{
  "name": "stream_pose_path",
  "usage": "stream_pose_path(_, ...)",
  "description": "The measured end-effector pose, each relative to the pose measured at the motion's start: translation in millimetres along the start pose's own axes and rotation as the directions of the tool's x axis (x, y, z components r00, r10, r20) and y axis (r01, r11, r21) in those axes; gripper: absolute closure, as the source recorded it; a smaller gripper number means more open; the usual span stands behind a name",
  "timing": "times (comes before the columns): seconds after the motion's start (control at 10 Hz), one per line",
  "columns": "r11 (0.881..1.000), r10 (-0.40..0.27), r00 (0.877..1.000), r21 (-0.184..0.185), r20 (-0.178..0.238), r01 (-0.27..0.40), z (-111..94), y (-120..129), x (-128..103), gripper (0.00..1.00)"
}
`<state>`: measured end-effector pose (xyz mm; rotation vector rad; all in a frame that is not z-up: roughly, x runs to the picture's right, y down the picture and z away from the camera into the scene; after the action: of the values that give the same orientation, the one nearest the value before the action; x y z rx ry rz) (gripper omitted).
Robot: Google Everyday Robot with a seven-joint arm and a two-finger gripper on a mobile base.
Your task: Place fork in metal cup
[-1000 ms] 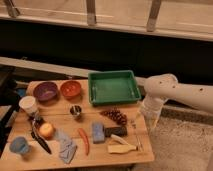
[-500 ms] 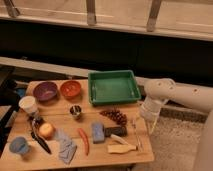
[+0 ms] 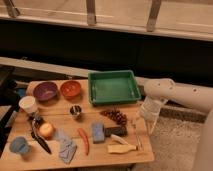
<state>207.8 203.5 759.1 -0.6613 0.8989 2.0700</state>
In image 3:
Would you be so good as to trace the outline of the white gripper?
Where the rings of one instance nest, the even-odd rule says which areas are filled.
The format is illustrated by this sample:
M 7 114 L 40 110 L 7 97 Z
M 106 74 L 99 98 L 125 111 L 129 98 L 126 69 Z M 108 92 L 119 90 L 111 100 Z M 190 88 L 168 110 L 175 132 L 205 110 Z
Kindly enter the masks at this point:
M 137 113 L 145 120 L 147 131 L 152 134 L 160 115 L 161 108 L 167 103 L 166 99 L 153 99 L 146 96 Z

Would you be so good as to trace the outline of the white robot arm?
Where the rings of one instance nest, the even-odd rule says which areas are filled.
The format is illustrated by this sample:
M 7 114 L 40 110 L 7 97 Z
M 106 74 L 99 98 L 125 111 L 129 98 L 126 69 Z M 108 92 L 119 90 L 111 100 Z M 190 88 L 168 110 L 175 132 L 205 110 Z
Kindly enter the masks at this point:
M 213 88 L 182 85 L 172 79 L 149 79 L 144 84 L 145 100 L 138 115 L 154 124 L 167 101 L 207 115 L 192 171 L 213 171 Z

